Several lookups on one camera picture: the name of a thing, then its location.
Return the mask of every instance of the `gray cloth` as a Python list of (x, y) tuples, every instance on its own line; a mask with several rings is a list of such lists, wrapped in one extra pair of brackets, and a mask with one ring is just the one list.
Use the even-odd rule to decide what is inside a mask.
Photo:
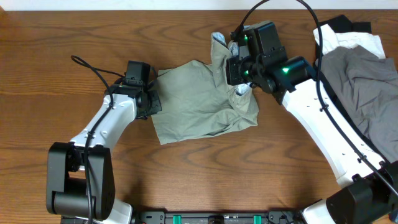
[(398, 160), (398, 74), (394, 59), (338, 47), (322, 72), (356, 127), (389, 161)]
[(191, 61), (159, 70), (155, 88), (162, 111), (152, 115), (160, 144), (240, 131), (257, 125), (259, 108), (250, 89), (243, 96), (226, 83), (231, 52), (211, 39), (211, 65)]

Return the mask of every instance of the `wooden table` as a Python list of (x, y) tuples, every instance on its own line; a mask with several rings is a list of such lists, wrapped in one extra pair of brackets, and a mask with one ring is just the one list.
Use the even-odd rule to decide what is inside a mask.
[[(45, 209), (47, 151), (68, 142), (102, 103), (87, 68), (125, 72), (128, 60), (174, 68), (210, 63), (210, 34), (227, 39), (246, 11), (4, 12), (0, 14), (0, 223), (59, 223)], [(398, 11), (317, 11), (371, 21), (388, 57), (398, 58)], [(307, 11), (256, 11), (271, 19), (289, 57), (314, 59)], [(116, 77), (104, 75), (108, 82)], [(301, 124), (255, 90), (259, 125), (216, 138), (161, 146), (152, 121), (135, 121), (113, 153), (118, 198), (167, 210), (302, 208), (339, 190), (329, 164)]]

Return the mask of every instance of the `white cloth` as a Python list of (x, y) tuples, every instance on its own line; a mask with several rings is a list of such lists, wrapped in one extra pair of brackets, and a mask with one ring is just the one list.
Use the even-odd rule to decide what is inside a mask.
[[(381, 39), (378, 35), (372, 35), (365, 32), (347, 32), (344, 34), (336, 34), (328, 24), (321, 26), (323, 36), (323, 50), (322, 53), (325, 55), (337, 47), (345, 47), (353, 49), (357, 46), (362, 46), (366, 50), (370, 51), (374, 55), (378, 56), (379, 59), (385, 59), (383, 46)], [(315, 41), (319, 45), (319, 33), (318, 29), (313, 30)]]

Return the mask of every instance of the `folded cloth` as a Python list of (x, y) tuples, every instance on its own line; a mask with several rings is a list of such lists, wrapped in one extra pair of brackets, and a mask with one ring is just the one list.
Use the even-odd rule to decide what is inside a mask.
[(259, 108), (249, 89), (236, 94), (226, 82), (226, 59), (232, 56), (220, 37), (211, 38), (211, 65), (191, 61), (159, 70), (155, 87), (162, 111), (152, 115), (160, 144), (218, 136), (257, 125)]
[(337, 47), (321, 71), (355, 126), (390, 162), (398, 160), (398, 73), (393, 58)]
[[(379, 59), (386, 58), (381, 44), (381, 39), (378, 35), (372, 35), (365, 32), (347, 32), (344, 34), (337, 34), (328, 24), (321, 26), (321, 31), (323, 36), (322, 53), (324, 55), (335, 50), (337, 47), (346, 47), (351, 49), (360, 45), (378, 56)], [(313, 30), (313, 35), (315, 37), (315, 41), (319, 45), (318, 29)]]

